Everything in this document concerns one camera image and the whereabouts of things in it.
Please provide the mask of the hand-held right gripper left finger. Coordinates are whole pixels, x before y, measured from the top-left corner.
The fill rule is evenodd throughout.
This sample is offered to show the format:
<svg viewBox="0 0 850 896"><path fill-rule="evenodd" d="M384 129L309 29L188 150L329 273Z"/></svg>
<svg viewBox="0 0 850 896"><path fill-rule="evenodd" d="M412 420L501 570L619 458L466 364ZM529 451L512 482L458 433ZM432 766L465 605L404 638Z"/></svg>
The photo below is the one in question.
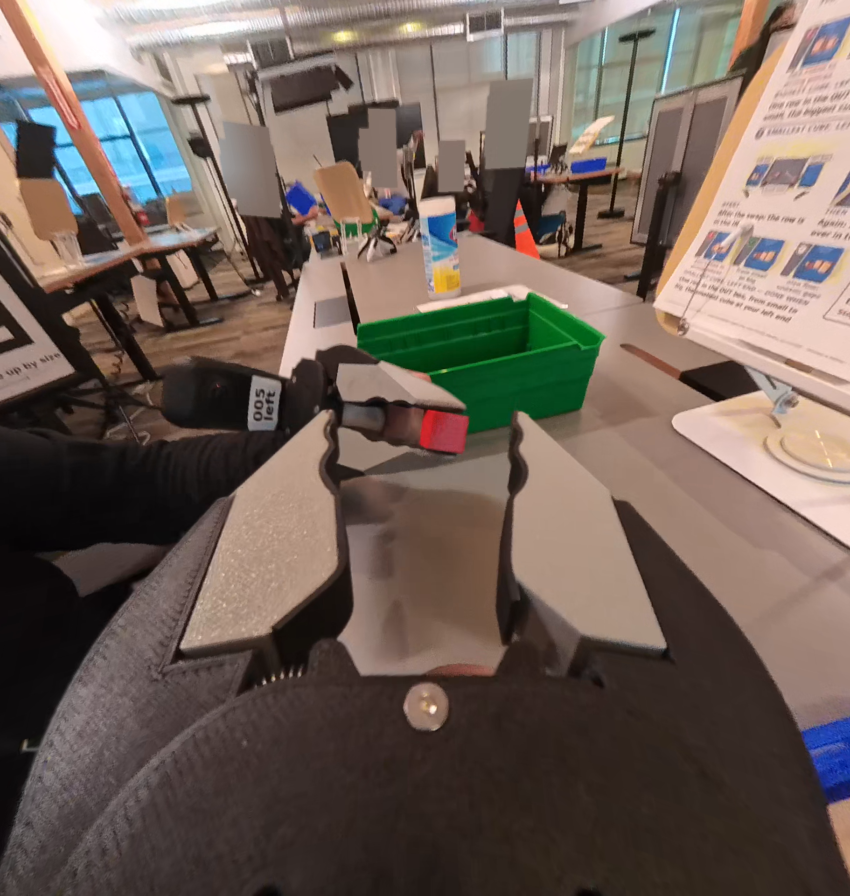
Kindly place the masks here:
<svg viewBox="0 0 850 896"><path fill-rule="evenodd" d="M308 658L349 623L337 426L333 411L320 412L234 492L182 636L185 657Z"/></svg>

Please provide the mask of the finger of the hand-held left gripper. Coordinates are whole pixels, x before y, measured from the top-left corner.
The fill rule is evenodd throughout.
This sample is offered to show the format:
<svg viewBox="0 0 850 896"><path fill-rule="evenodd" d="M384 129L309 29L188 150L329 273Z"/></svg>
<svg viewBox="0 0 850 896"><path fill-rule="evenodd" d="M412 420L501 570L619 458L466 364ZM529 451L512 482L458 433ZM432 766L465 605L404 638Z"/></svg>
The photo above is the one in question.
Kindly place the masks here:
<svg viewBox="0 0 850 896"><path fill-rule="evenodd" d="M373 442L420 447L424 409L407 405L343 404L340 426Z"/></svg>
<svg viewBox="0 0 850 896"><path fill-rule="evenodd" d="M345 404L397 405L458 415L467 413L465 403L443 387L385 361L340 363L335 386Z"/></svg>

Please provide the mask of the red wooden cube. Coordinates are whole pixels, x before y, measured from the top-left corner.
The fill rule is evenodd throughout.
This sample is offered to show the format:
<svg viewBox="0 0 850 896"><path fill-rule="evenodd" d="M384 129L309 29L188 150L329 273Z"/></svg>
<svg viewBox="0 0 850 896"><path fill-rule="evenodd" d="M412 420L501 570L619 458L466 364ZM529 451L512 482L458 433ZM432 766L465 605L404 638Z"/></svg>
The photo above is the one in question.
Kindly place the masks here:
<svg viewBox="0 0 850 896"><path fill-rule="evenodd" d="M419 448L436 454L462 454L468 427L469 418L464 414L427 409L420 423Z"/></svg>

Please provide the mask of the green plastic bin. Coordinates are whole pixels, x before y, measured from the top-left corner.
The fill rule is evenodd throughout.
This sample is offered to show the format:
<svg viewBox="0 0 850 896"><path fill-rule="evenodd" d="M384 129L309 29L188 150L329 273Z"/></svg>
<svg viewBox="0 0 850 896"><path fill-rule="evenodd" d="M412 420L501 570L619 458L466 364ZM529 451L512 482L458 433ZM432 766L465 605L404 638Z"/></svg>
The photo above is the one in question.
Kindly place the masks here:
<svg viewBox="0 0 850 896"><path fill-rule="evenodd" d="M535 292L363 322L358 347L425 373L466 405L470 433L581 409L605 335Z"/></svg>

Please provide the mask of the blue plastic bin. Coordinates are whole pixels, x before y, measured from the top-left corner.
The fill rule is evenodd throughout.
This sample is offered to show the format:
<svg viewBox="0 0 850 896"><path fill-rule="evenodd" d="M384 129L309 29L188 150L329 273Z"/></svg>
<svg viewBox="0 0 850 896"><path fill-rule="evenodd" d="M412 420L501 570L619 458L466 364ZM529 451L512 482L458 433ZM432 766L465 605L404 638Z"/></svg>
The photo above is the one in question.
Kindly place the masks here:
<svg viewBox="0 0 850 896"><path fill-rule="evenodd" d="M826 802L850 799L850 716L801 732Z"/></svg>

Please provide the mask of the person's left forearm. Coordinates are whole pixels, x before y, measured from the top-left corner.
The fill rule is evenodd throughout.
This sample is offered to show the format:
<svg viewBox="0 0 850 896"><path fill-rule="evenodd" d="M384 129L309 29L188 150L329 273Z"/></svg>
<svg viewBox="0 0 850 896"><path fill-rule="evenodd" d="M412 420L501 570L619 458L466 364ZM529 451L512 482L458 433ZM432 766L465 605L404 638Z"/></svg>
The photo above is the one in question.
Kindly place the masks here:
<svg viewBox="0 0 850 896"><path fill-rule="evenodd" d="M288 442L279 432L148 444L0 426L0 545L169 545Z"/></svg>

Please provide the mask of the wooden-top standing desk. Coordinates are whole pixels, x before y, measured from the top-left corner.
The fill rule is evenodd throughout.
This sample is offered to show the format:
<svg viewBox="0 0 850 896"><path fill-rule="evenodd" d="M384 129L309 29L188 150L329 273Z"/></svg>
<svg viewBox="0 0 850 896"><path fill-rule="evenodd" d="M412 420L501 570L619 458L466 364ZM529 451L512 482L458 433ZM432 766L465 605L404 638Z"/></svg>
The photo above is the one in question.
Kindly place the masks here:
<svg viewBox="0 0 850 896"><path fill-rule="evenodd" d="M557 229L557 257L568 257L601 249L601 244L585 242L585 225L587 218L589 191L591 187L600 185L617 185L619 175L625 170L621 167L605 167L588 172L566 172L565 174L531 174L531 183L544 187L544 199L547 203L552 187L564 187L569 193L576 195L576 211L569 221L566 212L556 212L565 218L563 226Z"/></svg>
<svg viewBox="0 0 850 896"><path fill-rule="evenodd" d="M223 322L221 317L198 316L171 263L171 257L176 252L185 252L208 297L216 302L219 296L207 269L200 261L198 251L217 240L217 232L214 229L157 234L150 236L141 244L90 255L76 267L41 274L38 284L47 295L59 299L61 315L86 302L93 305L113 341L136 369L140 379L152 383L159 380L160 375L140 347L129 324L113 304L111 293L120 281L126 280L129 275L136 272L134 262L156 262L160 266L160 271L152 271L153 280L170 286L185 318L184 324L173 326L172 330L195 330L221 323Z"/></svg>

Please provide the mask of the wipes canister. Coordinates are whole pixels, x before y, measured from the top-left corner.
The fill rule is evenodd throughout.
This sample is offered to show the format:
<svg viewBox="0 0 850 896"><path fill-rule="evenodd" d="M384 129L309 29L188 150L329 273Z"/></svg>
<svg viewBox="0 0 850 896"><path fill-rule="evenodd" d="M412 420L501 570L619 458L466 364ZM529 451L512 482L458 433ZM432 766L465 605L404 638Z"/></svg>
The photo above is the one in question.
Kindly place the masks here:
<svg viewBox="0 0 850 896"><path fill-rule="evenodd" d="M461 290L456 204L453 196L419 202L419 231L427 288L431 297L457 297Z"/></svg>

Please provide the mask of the small wooden document stand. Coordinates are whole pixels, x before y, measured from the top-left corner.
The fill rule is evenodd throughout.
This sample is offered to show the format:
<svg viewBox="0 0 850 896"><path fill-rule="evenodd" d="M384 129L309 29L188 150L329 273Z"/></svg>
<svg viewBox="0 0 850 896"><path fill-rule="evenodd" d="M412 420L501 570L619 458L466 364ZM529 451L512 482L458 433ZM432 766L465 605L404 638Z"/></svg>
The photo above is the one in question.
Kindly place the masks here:
<svg viewBox="0 0 850 896"><path fill-rule="evenodd" d="M316 168L314 180L339 236L360 238L377 229L378 213L366 195L361 177L349 161Z"/></svg>

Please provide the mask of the orange traffic cone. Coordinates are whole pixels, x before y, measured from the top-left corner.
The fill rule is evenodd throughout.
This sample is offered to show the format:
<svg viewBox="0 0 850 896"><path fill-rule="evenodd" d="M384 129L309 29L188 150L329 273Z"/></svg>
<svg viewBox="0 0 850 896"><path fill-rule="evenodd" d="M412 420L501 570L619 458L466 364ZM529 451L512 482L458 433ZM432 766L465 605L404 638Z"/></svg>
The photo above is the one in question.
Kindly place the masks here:
<svg viewBox="0 0 850 896"><path fill-rule="evenodd" d="M537 244L522 208L521 201L519 200L516 201L516 209L513 218L513 236L517 252L533 259L541 259Z"/></svg>

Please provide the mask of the white sign board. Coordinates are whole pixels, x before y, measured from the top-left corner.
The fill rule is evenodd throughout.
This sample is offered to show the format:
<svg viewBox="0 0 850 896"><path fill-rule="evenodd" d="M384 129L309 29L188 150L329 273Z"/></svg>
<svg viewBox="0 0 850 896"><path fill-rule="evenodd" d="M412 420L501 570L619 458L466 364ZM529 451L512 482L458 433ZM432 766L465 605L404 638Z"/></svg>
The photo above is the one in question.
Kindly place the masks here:
<svg viewBox="0 0 850 896"><path fill-rule="evenodd" d="M47 299L0 230L0 409L85 371L85 352Z"/></svg>

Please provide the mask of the black floor lamp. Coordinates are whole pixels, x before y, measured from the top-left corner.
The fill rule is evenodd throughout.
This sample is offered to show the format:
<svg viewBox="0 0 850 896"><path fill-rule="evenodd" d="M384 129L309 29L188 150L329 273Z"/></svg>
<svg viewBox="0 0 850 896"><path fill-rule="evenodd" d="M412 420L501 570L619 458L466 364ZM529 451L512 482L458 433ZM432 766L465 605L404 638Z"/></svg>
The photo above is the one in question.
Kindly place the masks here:
<svg viewBox="0 0 850 896"><path fill-rule="evenodd" d="M617 206L617 194L620 180L621 162L623 160L624 143L627 138L627 126L630 117L630 107L632 102L632 94L634 87L635 69L638 60L639 50L643 41L652 39L656 33L656 28L639 28L620 36L619 43L628 45L631 49L629 67L627 72L627 84L625 89L624 103L620 119L620 134L618 140L617 156L614 164L614 171L610 176L610 199L607 208L598 213L600 220L614 220L624 217L624 210Z"/></svg>

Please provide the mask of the grey aluminium-framed case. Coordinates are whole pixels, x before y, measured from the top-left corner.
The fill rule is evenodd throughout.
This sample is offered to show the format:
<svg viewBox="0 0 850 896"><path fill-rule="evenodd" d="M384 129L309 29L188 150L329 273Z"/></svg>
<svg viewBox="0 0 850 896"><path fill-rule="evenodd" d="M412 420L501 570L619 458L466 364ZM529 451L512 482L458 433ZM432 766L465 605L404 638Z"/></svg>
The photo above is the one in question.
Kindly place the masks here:
<svg viewBox="0 0 850 896"><path fill-rule="evenodd" d="M655 97L631 243L648 240L661 178L679 173L666 206L663 240L673 247L704 183L742 92L741 73Z"/></svg>

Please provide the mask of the diagonal support beam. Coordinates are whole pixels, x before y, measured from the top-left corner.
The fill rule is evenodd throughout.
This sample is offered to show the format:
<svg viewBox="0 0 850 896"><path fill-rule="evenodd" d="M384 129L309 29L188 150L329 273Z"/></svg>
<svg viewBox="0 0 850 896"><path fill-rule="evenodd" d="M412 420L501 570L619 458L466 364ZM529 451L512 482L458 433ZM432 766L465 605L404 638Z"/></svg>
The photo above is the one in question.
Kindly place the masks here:
<svg viewBox="0 0 850 896"><path fill-rule="evenodd" d="M37 18L23 1L0 1L0 12L93 176L123 237L129 245L142 244L146 233L135 218L102 143L83 111L70 78L42 34Z"/></svg>

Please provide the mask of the printed instruction sheet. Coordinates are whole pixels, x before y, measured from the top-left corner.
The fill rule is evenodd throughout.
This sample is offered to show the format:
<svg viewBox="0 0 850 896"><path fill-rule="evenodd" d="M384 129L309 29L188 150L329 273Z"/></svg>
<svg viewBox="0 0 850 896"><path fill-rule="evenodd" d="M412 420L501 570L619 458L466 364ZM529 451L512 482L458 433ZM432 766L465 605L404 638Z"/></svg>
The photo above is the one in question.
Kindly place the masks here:
<svg viewBox="0 0 850 896"><path fill-rule="evenodd" d="M850 366L850 2L806 2L655 308Z"/></svg>

